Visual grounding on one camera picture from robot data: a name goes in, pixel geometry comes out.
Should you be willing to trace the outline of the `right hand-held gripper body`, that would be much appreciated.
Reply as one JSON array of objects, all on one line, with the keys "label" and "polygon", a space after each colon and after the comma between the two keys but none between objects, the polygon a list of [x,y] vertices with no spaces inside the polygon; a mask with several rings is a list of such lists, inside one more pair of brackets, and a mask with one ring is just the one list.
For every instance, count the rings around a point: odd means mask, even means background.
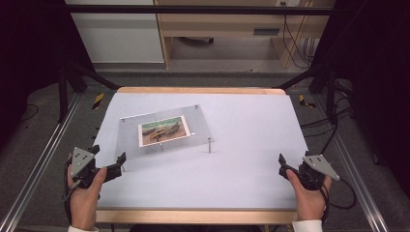
[{"label": "right hand-held gripper body", "polygon": [[327,176],[340,180],[340,176],[323,155],[303,157],[303,163],[299,166],[299,178],[305,189],[321,189]]}]

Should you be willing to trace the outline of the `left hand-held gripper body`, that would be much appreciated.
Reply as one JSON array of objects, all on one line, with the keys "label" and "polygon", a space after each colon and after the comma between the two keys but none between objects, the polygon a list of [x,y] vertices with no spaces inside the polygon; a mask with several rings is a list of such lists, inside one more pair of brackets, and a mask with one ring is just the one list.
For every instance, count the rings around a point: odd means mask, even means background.
[{"label": "left hand-held gripper body", "polygon": [[87,150],[75,147],[73,149],[71,177],[73,179],[72,189],[87,189],[93,183],[93,180],[99,168],[96,166],[96,155],[90,154]]}]

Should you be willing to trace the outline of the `clear acrylic photo frame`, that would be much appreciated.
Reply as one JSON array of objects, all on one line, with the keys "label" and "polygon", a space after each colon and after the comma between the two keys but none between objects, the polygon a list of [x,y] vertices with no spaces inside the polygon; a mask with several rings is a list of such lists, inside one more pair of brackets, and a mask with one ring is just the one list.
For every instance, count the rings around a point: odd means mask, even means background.
[{"label": "clear acrylic photo frame", "polygon": [[[139,146],[138,126],[140,124],[180,115],[184,115],[186,118],[190,128],[189,137],[147,147]],[[120,155],[126,153],[127,160],[124,163],[123,169],[127,172],[131,172],[136,168],[136,162],[138,159],[150,158],[158,154],[188,149],[203,144],[210,147],[214,141],[215,139],[202,112],[201,106],[199,104],[194,104],[121,118],[119,120],[116,151]]]}]

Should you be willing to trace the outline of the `person's right hand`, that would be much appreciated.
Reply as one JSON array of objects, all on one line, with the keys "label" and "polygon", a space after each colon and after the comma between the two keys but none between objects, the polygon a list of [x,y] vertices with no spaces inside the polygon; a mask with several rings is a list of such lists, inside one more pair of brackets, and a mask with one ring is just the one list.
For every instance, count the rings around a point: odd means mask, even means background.
[{"label": "person's right hand", "polygon": [[293,171],[286,174],[297,200],[297,221],[321,220],[327,208],[322,192],[305,189]]}]

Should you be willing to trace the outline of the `person's left hand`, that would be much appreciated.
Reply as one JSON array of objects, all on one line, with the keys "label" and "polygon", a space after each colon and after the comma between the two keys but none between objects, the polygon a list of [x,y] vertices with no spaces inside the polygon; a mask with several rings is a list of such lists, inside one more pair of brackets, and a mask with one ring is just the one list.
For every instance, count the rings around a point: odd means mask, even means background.
[{"label": "person's left hand", "polygon": [[96,227],[97,204],[105,176],[106,168],[102,167],[89,188],[77,188],[72,193],[70,226],[82,229]]}]

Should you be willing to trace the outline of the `yellow clamp left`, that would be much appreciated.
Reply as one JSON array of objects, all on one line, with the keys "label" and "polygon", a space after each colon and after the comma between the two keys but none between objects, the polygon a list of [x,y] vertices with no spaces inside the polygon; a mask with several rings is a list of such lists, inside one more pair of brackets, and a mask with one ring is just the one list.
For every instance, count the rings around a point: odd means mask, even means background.
[{"label": "yellow clamp left", "polygon": [[99,108],[99,106],[100,106],[100,104],[101,104],[101,102],[102,102],[102,100],[103,100],[103,96],[104,96],[104,93],[99,93],[99,94],[97,94],[97,96],[96,96],[96,98],[95,98],[95,101],[94,101],[94,103],[93,103],[93,105],[92,105],[92,109],[98,109],[98,108]]}]

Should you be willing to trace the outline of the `yellow clamp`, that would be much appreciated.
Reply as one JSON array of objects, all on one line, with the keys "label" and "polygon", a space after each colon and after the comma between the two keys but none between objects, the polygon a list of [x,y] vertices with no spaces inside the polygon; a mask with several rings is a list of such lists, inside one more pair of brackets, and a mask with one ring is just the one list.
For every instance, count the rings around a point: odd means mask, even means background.
[{"label": "yellow clamp", "polygon": [[309,107],[309,108],[316,108],[315,103],[306,102],[304,95],[299,95],[299,103],[302,106],[306,106],[306,107]]},{"label": "yellow clamp", "polygon": [[96,96],[96,98],[95,98],[95,101],[94,101],[94,103],[93,103],[93,105],[92,105],[92,109],[98,109],[98,108],[99,108],[99,106],[100,106],[100,104],[101,104],[101,102],[102,102],[102,100],[103,100],[103,96],[104,96],[104,93],[99,93],[99,94],[97,94],[97,96]]}]

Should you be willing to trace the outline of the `yellow clamp right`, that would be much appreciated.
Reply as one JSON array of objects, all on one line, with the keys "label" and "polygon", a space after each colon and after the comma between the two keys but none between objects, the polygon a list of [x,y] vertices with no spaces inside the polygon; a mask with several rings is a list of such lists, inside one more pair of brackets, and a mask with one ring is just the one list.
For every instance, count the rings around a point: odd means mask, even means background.
[{"label": "yellow clamp right", "polygon": [[309,107],[309,108],[316,108],[315,103],[306,102],[304,95],[299,95],[299,103],[302,106],[306,106],[306,107]]}]

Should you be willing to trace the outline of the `white table cover sheet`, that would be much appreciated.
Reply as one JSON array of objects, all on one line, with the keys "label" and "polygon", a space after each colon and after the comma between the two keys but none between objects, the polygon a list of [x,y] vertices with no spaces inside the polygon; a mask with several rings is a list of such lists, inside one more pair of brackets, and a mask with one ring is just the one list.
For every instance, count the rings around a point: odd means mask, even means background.
[{"label": "white table cover sheet", "polygon": [[[139,155],[137,138],[118,131],[128,117],[175,117],[184,106],[199,106],[211,131],[199,146]],[[117,93],[96,143],[99,166],[127,156],[102,187],[102,209],[292,209],[278,158],[296,166],[308,148],[287,95]]]}]

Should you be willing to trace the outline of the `boat painting print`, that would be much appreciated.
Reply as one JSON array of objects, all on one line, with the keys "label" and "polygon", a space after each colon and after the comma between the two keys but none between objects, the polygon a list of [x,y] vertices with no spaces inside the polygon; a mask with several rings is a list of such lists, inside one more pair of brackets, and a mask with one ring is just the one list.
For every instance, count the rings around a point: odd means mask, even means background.
[{"label": "boat painting print", "polygon": [[152,146],[190,136],[190,128],[184,115],[161,119],[138,126],[140,147]]}]

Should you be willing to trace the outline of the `black metal stand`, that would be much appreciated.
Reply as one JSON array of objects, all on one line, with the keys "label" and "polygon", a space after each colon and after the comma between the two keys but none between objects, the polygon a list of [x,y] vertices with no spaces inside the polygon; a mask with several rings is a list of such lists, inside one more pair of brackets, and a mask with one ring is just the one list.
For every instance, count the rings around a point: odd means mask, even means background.
[{"label": "black metal stand", "polygon": [[58,120],[59,123],[62,123],[64,121],[69,112],[67,83],[70,83],[76,93],[84,93],[87,89],[87,85],[83,80],[83,76],[88,76],[111,90],[118,90],[120,88],[120,85],[117,85],[105,79],[95,71],[87,69],[75,62],[66,63],[58,71],[60,104],[60,116]]},{"label": "black metal stand", "polygon": [[326,116],[328,120],[335,125],[337,123],[337,114],[335,107],[335,93],[336,93],[336,75],[331,66],[324,64],[317,65],[313,68],[298,74],[296,77],[280,84],[277,89],[287,90],[296,83],[312,77],[308,89],[312,94],[319,93],[324,87],[327,87],[326,98]]}]

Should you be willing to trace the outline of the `dark curtain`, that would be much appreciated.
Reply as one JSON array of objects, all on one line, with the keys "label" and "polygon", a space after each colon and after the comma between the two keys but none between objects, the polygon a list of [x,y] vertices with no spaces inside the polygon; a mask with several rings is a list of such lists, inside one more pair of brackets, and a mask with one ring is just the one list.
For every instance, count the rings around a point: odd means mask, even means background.
[{"label": "dark curtain", "polygon": [[30,94],[56,83],[60,71],[77,92],[86,89],[82,74],[67,64],[94,67],[65,7],[65,0],[0,0],[0,149]]},{"label": "dark curtain", "polygon": [[352,83],[374,153],[410,197],[410,0],[336,0],[314,62]]}]

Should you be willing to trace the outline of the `white cabinet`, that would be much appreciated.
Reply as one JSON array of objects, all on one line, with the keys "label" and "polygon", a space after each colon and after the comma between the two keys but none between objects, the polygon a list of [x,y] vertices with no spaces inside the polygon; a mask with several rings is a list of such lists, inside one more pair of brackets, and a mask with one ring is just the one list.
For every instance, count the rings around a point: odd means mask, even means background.
[{"label": "white cabinet", "polygon": [[155,14],[72,14],[95,64],[162,63]]}]

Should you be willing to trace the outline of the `grey power strip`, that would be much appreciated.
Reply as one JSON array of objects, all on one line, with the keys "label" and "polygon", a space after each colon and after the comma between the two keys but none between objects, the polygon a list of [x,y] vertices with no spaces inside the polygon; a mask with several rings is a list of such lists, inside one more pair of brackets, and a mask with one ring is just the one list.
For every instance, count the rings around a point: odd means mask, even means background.
[{"label": "grey power strip", "polygon": [[253,30],[254,36],[277,36],[278,34],[278,28],[255,28]]}]

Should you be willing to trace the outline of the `dark curved object under desk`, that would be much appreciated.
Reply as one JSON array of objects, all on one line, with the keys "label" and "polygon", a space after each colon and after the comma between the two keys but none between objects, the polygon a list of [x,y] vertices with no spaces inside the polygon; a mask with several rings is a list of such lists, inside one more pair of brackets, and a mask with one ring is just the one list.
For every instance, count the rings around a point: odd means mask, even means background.
[{"label": "dark curved object under desk", "polygon": [[213,38],[205,38],[205,39],[197,39],[197,38],[187,38],[187,37],[180,37],[179,40],[183,44],[187,45],[195,45],[195,46],[202,46],[202,45],[209,45],[214,42]]}]

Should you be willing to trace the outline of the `light wooden desk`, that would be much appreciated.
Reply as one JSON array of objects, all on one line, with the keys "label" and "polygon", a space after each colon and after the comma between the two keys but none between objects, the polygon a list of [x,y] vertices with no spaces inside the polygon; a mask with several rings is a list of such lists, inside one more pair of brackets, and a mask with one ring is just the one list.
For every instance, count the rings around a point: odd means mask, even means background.
[{"label": "light wooden desk", "polygon": [[[336,0],[153,0],[157,6],[243,6],[243,7],[301,7],[331,8]],[[328,22],[326,15],[268,15],[268,14],[158,14],[163,52],[170,53],[170,40],[177,37],[263,37],[273,42],[283,68],[300,51],[302,39],[317,41]],[[254,36],[255,28],[278,28],[277,36]]]}]

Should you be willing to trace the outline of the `aluminium floor rail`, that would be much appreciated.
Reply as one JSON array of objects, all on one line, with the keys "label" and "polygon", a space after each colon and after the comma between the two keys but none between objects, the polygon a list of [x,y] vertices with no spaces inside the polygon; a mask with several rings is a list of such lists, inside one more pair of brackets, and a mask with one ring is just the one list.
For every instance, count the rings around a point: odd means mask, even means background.
[{"label": "aluminium floor rail", "polygon": [[338,232],[388,232],[387,224],[370,194],[365,179],[352,159],[347,140],[342,133],[350,122],[352,109],[346,97],[336,99],[337,123],[333,125],[326,116],[326,100],[323,96],[313,97],[320,115],[322,140],[318,150],[341,176],[331,190],[334,206],[325,223],[326,231]]},{"label": "aluminium floor rail", "polygon": [[73,94],[67,114],[63,117],[62,121],[57,124],[14,204],[0,221],[0,232],[14,232],[77,109],[81,97],[81,94]]}]

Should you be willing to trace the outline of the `black horizontal frame bar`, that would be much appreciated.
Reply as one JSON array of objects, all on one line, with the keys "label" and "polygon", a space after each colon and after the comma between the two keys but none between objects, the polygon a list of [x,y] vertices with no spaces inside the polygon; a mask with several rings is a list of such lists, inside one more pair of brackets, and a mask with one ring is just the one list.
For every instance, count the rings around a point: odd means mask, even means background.
[{"label": "black horizontal frame bar", "polygon": [[67,5],[79,14],[333,15],[333,8],[243,6]]}]

